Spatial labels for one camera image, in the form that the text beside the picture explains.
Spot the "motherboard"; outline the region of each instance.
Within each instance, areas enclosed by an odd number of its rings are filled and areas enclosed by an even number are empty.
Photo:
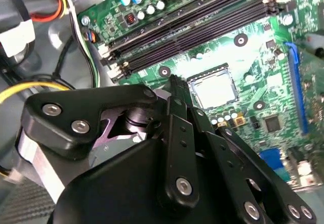
[[[320,182],[287,159],[322,152],[323,1],[105,0],[79,19],[112,71],[128,68],[115,82],[157,89],[181,76],[215,128],[261,157],[280,152],[276,172],[299,188]]]

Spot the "expansion slot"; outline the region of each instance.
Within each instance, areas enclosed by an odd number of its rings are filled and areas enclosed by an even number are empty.
[[[135,48],[156,40],[168,37],[188,27],[188,24],[197,21],[213,13],[218,13],[228,5],[235,4],[241,0],[197,0],[182,8],[173,11],[163,19],[158,19],[149,25],[131,32],[127,36],[115,40],[110,46],[111,55],[118,57],[124,53],[131,52]]]
[[[212,21],[203,23],[177,38],[129,58],[127,70],[138,72],[268,15],[269,6],[263,4],[262,0],[250,1],[233,11],[216,16]]]
[[[308,133],[308,122],[306,118],[305,105],[303,101],[303,91],[300,83],[300,73],[299,73],[299,54],[297,46],[293,43],[286,42],[289,47],[289,70],[292,79],[293,92],[295,98],[295,104],[297,107],[297,115],[299,120],[299,126],[302,133],[305,135]]]

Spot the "white connector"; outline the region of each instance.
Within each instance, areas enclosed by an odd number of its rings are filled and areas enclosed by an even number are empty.
[[[22,52],[26,45],[35,40],[35,31],[32,20],[21,22],[17,27],[0,34],[0,42],[7,57]]]

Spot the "metal screw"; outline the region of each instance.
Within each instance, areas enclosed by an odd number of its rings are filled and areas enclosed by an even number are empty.
[[[310,213],[310,211],[305,206],[301,206],[300,208],[308,219],[313,219],[312,213]]]
[[[295,218],[297,218],[297,219],[300,218],[300,214],[299,214],[298,210],[297,210],[294,206],[292,206],[292,205],[288,205],[288,209],[289,209],[290,213],[291,213]]]
[[[55,104],[45,104],[42,110],[49,116],[58,116],[60,113],[62,113],[62,109]]]
[[[151,90],[149,90],[149,89],[145,89],[144,90],[144,94],[147,95],[150,98],[153,98],[154,97],[154,93]]]
[[[229,136],[231,136],[233,133],[229,130],[229,129],[225,129],[226,134],[228,134]]]
[[[197,113],[198,113],[200,116],[203,116],[203,115],[204,115],[203,111],[200,110],[200,109],[197,109]]]
[[[255,188],[257,191],[261,191],[260,187],[257,185],[256,182],[254,182],[254,180],[249,178],[249,182],[253,186],[253,188]]]
[[[85,134],[90,130],[90,126],[83,120],[76,120],[71,125],[72,130],[79,134]]]
[[[312,149],[313,149],[313,144],[307,144],[307,145],[305,145],[305,146],[304,146],[304,149],[305,149],[306,151],[310,151],[310,150],[312,150]]]
[[[174,102],[176,102],[179,105],[182,105],[181,101],[179,99],[174,99]]]
[[[258,220],[260,218],[260,213],[258,209],[249,201],[244,203],[244,208],[254,220]]]
[[[83,26],[88,26],[90,24],[90,22],[91,22],[91,20],[90,20],[90,18],[88,16],[83,16],[81,18],[81,24]]]
[[[192,187],[188,180],[180,177],[177,179],[176,185],[181,194],[188,196],[192,193]]]

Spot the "hex bolt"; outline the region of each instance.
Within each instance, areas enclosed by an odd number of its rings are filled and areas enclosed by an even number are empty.
[[[226,134],[228,134],[229,136],[231,136],[233,133],[229,130],[229,129],[225,129]]]
[[[90,24],[90,22],[91,22],[91,20],[90,20],[90,18],[88,16],[83,16],[81,18],[81,24],[83,26],[88,26]]]
[[[252,219],[258,220],[260,218],[258,209],[251,202],[245,202],[244,208]]]
[[[85,134],[85,133],[88,133],[89,130],[90,130],[90,126],[88,123],[86,123],[85,121],[83,120],[76,120],[72,123],[71,125],[72,127],[72,130],[76,133],[79,133],[79,134]]]
[[[298,210],[297,210],[294,206],[292,206],[292,205],[288,205],[288,209],[289,209],[290,213],[291,213],[295,218],[300,219],[300,214],[299,214]]]
[[[62,109],[56,104],[45,104],[42,110],[46,115],[49,116],[58,116],[62,113]]]
[[[181,194],[186,195],[186,196],[191,195],[192,186],[191,186],[191,184],[189,183],[188,180],[180,177],[176,181],[176,186],[177,186],[177,189],[180,191]]]
[[[147,95],[150,98],[153,98],[154,97],[154,93],[151,90],[149,90],[149,89],[145,89],[144,90],[144,94]]]
[[[312,213],[310,213],[310,211],[305,206],[301,206],[300,208],[302,209],[302,212],[308,219],[313,219]]]
[[[200,116],[203,116],[204,115],[204,112],[200,109],[197,109],[197,113],[200,115]]]

